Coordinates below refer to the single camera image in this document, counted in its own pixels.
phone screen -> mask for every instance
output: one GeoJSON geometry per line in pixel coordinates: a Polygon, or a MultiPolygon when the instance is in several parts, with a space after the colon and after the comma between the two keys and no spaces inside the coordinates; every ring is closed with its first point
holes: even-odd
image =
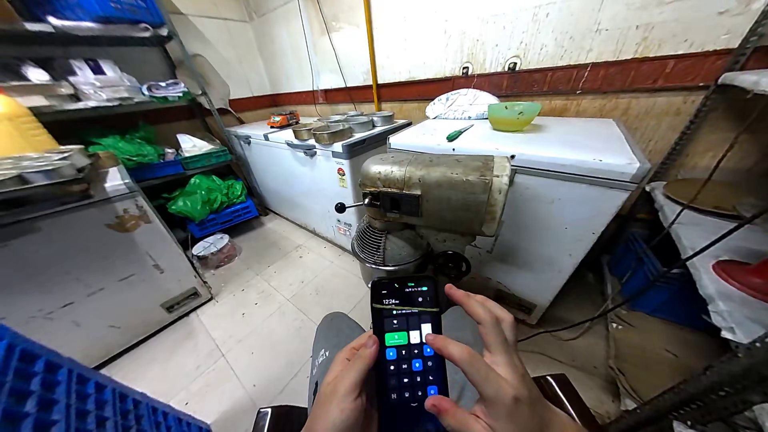
{"type": "Polygon", "coordinates": [[[434,394],[448,396],[445,359],[427,343],[429,333],[442,334],[442,322],[431,276],[380,277],[371,282],[373,334],[379,339],[376,392],[380,431],[445,430],[424,409],[434,394]]]}

gray sweatpants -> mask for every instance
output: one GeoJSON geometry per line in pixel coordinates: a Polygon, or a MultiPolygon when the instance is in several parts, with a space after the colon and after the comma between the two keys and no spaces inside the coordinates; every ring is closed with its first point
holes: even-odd
{"type": "MultiPolygon", "coordinates": [[[[360,324],[343,312],[331,312],[320,321],[315,331],[315,341],[312,343],[310,388],[306,402],[310,411],[323,378],[333,362],[333,357],[349,342],[365,332],[360,324]]],[[[442,315],[442,333],[482,353],[483,343],[478,325],[459,306],[451,307],[442,315]]],[[[449,361],[445,364],[448,369],[448,390],[451,399],[460,407],[466,410],[471,409],[478,399],[477,390],[456,366],[449,361]]]]}

blue crate corner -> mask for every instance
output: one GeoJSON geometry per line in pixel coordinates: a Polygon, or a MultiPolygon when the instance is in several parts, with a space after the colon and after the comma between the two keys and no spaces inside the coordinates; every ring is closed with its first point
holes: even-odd
{"type": "Polygon", "coordinates": [[[101,24],[165,25],[163,13],[154,0],[27,0],[29,13],[46,22],[47,15],[70,21],[101,24]]]}
{"type": "MultiPolygon", "coordinates": [[[[666,269],[648,248],[643,236],[630,231],[608,260],[608,270],[619,281],[623,281],[621,294],[627,298],[646,287],[651,279],[666,269]]],[[[634,311],[695,330],[717,329],[707,320],[707,302],[699,294],[696,282],[687,268],[663,277],[628,306],[634,311]]]]}
{"type": "Polygon", "coordinates": [[[128,169],[128,174],[130,174],[136,182],[165,177],[166,175],[179,174],[181,172],[184,172],[184,167],[181,165],[181,160],[179,158],[171,161],[137,165],[128,169]]]}
{"type": "Polygon", "coordinates": [[[0,430],[210,432],[210,426],[0,324],[0,430]]]}
{"type": "Polygon", "coordinates": [[[195,238],[202,238],[223,228],[255,218],[258,215],[259,211],[256,209],[253,200],[246,196],[245,202],[231,205],[218,213],[211,213],[202,221],[188,221],[187,229],[195,238]]]}

silver chest freezer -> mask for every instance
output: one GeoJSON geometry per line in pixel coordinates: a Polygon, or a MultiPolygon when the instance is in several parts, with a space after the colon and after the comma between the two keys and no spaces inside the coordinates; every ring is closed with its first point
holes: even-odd
{"type": "Polygon", "coordinates": [[[350,251],[365,210],[359,207],[337,214],[333,206],[362,200],[358,185],[362,163],[386,153],[387,137],[410,125],[410,121],[395,120],[394,125],[332,145],[297,140],[290,128],[271,129],[266,121],[227,130],[240,141],[259,195],[270,210],[350,251]]]}
{"type": "Polygon", "coordinates": [[[520,132],[494,131],[488,120],[426,120],[389,137],[389,151],[512,158],[517,174],[502,225],[466,254],[475,273],[525,300],[520,312],[531,323],[650,167],[609,118],[538,117],[520,132]]]}
{"type": "Polygon", "coordinates": [[[127,172],[108,178],[93,199],[0,219],[0,323],[88,366],[210,298],[127,172]]]}

electrical wire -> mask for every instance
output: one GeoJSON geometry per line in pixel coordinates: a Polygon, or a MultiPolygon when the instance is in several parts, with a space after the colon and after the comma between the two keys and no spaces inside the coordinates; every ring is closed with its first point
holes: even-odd
{"type": "Polygon", "coordinates": [[[662,271],[661,273],[657,274],[655,277],[653,277],[650,281],[648,281],[636,293],[634,293],[633,295],[627,297],[622,302],[620,302],[620,303],[618,303],[618,304],[616,304],[616,305],[614,305],[612,307],[609,307],[605,311],[602,311],[601,313],[596,314],[593,317],[589,317],[587,319],[584,319],[584,320],[581,320],[579,322],[567,325],[565,327],[553,328],[551,330],[538,331],[536,333],[533,333],[531,335],[528,335],[526,337],[522,337],[522,338],[518,339],[518,342],[525,342],[525,341],[527,341],[529,339],[532,339],[534,337],[540,336],[542,334],[558,333],[560,331],[570,330],[570,329],[572,329],[574,327],[578,327],[578,326],[580,326],[582,324],[586,324],[586,323],[595,321],[595,320],[597,320],[599,318],[602,318],[602,317],[608,315],[609,313],[617,310],[619,307],[622,307],[625,304],[630,303],[631,301],[634,301],[635,299],[639,298],[640,296],[642,296],[643,294],[648,292],[651,288],[653,288],[654,285],[658,281],[660,281],[663,277],[667,276],[668,274],[672,273],[673,271],[675,271],[677,269],[683,268],[683,266],[685,264],[687,264],[689,261],[693,260],[694,258],[697,258],[698,256],[702,255],[704,252],[709,251],[711,248],[713,248],[714,246],[719,244],[721,241],[723,241],[726,238],[730,237],[731,235],[733,235],[733,233],[737,232],[741,228],[744,228],[748,224],[751,224],[755,220],[761,218],[766,213],[768,213],[768,208],[764,208],[763,210],[758,211],[757,213],[753,214],[752,216],[749,216],[748,218],[742,220],[738,224],[735,224],[733,227],[729,228],[728,230],[726,230],[725,232],[723,232],[722,234],[717,236],[714,240],[710,241],[709,243],[705,244],[701,248],[697,249],[695,252],[693,252],[692,254],[688,255],[687,257],[680,259],[677,263],[675,263],[675,265],[669,267],[667,270],[662,271]]]}
{"type": "MultiPolygon", "coordinates": [[[[735,135],[733,136],[733,138],[730,140],[730,143],[728,143],[728,145],[726,146],[725,150],[723,150],[723,153],[720,155],[720,157],[717,159],[717,161],[715,162],[715,164],[712,166],[712,168],[710,169],[710,172],[707,174],[707,177],[706,177],[706,178],[704,179],[704,181],[701,183],[701,185],[699,186],[699,188],[696,190],[696,192],[694,192],[694,195],[693,195],[693,196],[692,196],[692,197],[691,197],[691,198],[690,198],[690,199],[689,199],[689,200],[688,200],[688,201],[687,201],[687,202],[686,202],[686,203],[685,203],[685,204],[684,204],[684,205],[683,205],[683,206],[680,208],[680,210],[679,210],[679,211],[677,211],[677,213],[674,215],[674,217],[672,218],[672,220],[670,221],[670,223],[669,223],[669,224],[667,224],[667,226],[666,226],[666,227],[664,227],[664,230],[661,232],[661,234],[659,234],[658,236],[656,236],[656,238],[654,238],[654,239],[653,239],[653,240],[652,240],[652,241],[651,241],[651,242],[648,244],[648,247],[649,247],[649,248],[652,248],[652,247],[653,247],[653,246],[654,246],[656,243],[658,243],[658,241],[659,241],[659,240],[661,240],[661,238],[663,238],[663,237],[664,237],[664,235],[670,231],[670,229],[672,228],[672,225],[674,225],[674,224],[677,222],[677,220],[678,220],[678,219],[680,219],[680,216],[681,216],[681,215],[682,215],[682,214],[683,214],[683,213],[684,213],[684,212],[685,212],[685,211],[686,211],[688,208],[690,208],[690,206],[691,206],[691,205],[692,205],[692,204],[693,204],[693,203],[696,201],[696,199],[697,199],[697,198],[699,198],[699,195],[700,195],[700,194],[701,194],[701,192],[704,190],[704,188],[707,186],[707,184],[709,184],[710,180],[712,180],[712,177],[715,175],[715,173],[717,172],[717,170],[718,170],[718,169],[720,168],[720,166],[723,164],[723,161],[725,161],[725,158],[726,158],[726,157],[728,156],[728,154],[730,154],[730,152],[731,152],[731,151],[732,151],[732,150],[733,150],[733,149],[736,147],[736,144],[737,144],[737,142],[739,141],[739,139],[741,138],[741,135],[743,135],[743,134],[744,134],[744,132],[746,132],[746,130],[747,130],[747,129],[749,129],[749,127],[750,127],[750,126],[752,125],[752,123],[755,121],[755,119],[757,118],[757,116],[758,116],[758,115],[760,115],[760,113],[761,113],[761,112],[763,111],[763,109],[766,107],[766,104],[768,104],[768,101],[763,101],[763,102],[760,104],[760,106],[758,107],[758,109],[756,109],[756,110],[755,110],[755,112],[754,112],[754,113],[752,113],[752,115],[751,115],[751,116],[750,116],[750,117],[749,117],[749,118],[746,120],[746,122],[744,122],[744,125],[741,127],[741,129],[739,129],[739,130],[736,132],[736,134],[735,134],[735,135]]],[[[623,284],[624,284],[624,282],[625,282],[625,281],[627,281],[627,279],[629,279],[629,277],[630,277],[630,276],[631,276],[631,275],[632,275],[632,274],[635,272],[635,270],[636,270],[636,267],[637,267],[637,264],[638,264],[640,261],[641,261],[641,258],[640,258],[640,257],[638,257],[638,258],[637,258],[635,261],[633,261],[633,262],[632,262],[632,266],[630,267],[629,271],[627,272],[627,274],[626,274],[626,275],[625,275],[625,276],[624,276],[624,277],[621,279],[621,281],[620,281],[620,283],[621,283],[622,285],[623,285],[623,284]]],[[[601,307],[601,308],[600,308],[600,309],[599,309],[599,310],[596,312],[595,316],[602,314],[602,312],[605,310],[605,308],[606,308],[606,307],[608,307],[608,305],[610,305],[610,304],[611,304],[611,302],[612,302],[612,301],[613,301],[613,300],[614,300],[614,299],[615,299],[615,298],[618,296],[618,294],[619,294],[620,292],[621,292],[621,290],[616,290],[616,291],[612,292],[612,293],[611,293],[611,295],[608,297],[608,299],[607,299],[607,300],[605,301],[605,303],[603,304],[603,306],[602,306],[602,307],[601,307]]],[[[563,338],[563,337],[559,337],[559,336],[555,335],[555,337],[556,337],[558,340],[562,341],[562,342],[575,341],[575,340],[577,340],[579,337],[582,337],[582,336],[584,336],[584,335],[585,335],[585,334],[586,334],[586,333],[589,331],[589,329],[591,328],[591,326],[592,326],[592,324],[593,324],[593,323],[594,323],[594,320],[592,320],[592,321],[589,321],[589,322],[587,323],[587,325],[585,325],[585,326],[584,326],[584,328],[582,328],[582,329],[581,329],[581,330],[580,330],[578,333],[576,333],[576,335],[574,335],[574,336],[570,336],[570,337],[566,337],[566,338],[563,338]]]]}
{"type": "Polygon", "coordinates": [[[344,88],[346,88],[346,92],[349,95],[349,101],[352,102],[352,106],[355,107],[355,111],[357,111],[357,105],[355,105],[355,101],[352,99],[352,91],[349,90],[349,86],[346,84],[346,78],[344,78],[344,71],[341,69],[341,61],[339,61],[339,55],[336,53],[336,46],[333,44],[333,38],[331,38],[331,32],[328,30],[328,23],[326,22],[326,16],[323,14],[323,8],[320,6],[320,0],[315,0],[317,2],[317,8],[320,10],[320,17],[323,18],[323,25],[326,26],[326,34],[328,35],[328,41],[331,42],[331,48],[333,49],[333,55],[336,57],[336,64],[339,66],[339,73],[341,74],[341,79],[344,81],[344,88]]]}
{"type": "Polygon", "coordinates": [[[312,102],[315,104],[317,117],[322,117],[320,111],[317,111],[317,98],[315,98],[315,69],[312,66],[312,55],[310,55],[310,41],[306,38],[306,27],[304,27],[304,14],[301,13],[301,0],[296,0],[299,5],[299,19],[301,19],[301,31],[304,33],[304,45],[306,45],[306,59],[310,61],[310,76],[312,76],[312,102]]]}
{"type": "Polygon", "coordinates": [[[665,227],[664,231],[661,232],[658,236],[656,236],[655,239],[651,243],[649,243],[648,247],[653,247],[666,233],[670,231],[670,228],[672,228],[672,225],[677,222],[677,219],[680,219],[680,216],[683,214],[684,211],[686,211],[690,206],[693,204],[694,201],[696,201],[697,198],[699,198],[699,195],[704,190],[704,188],[707,186],[707,184],[712,180],[712,177],[715,175],[715,172],[717,169],[723,164],[723,161],[725,161],[725,158],[728,156],[728,154],[733,150],[734,147],[736,147],[736,143],[739,141],[739,138],[741,138],[741,135],[746,132],[747,129],[752,125],[752,123],[755,121],[757,116],[763,112],[763,108],[766,107],[766,103],[768,101],[763,101],[758,109],[755,110],[754,113],[752,113],[752,116],[744,123],[744,126],[739,129],[739,131],[736,132],[736,134],[733,136],[733,139],[730,140],[730,143],[728,143],[728,146],[723,151],[723,154],[720,155],[720,157],[715,162],[715,165],[712,166],[712,169],[710,169],[710,173],[707,175],[707,178],[704,179],[704,182],[699,186],[699,188],[694,193],[694,196],[688,200],[688,202],[685,203],[685,205],[680,208],[680,210],[677,212],[676,215],[674,215],[674,218],[670,221],[669,224],[665,227]]]}

